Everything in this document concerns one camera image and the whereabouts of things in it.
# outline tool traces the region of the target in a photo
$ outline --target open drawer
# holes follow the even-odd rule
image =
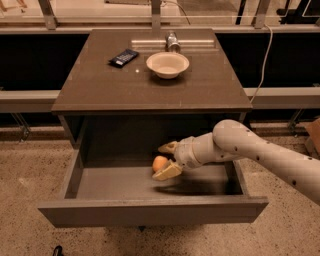
[[[87,117],[61,198],[39,210],[56,227],[253,222],[268,200],[249,196],[237,162],[151,178],[158,146],[213,123],[200,114]]]

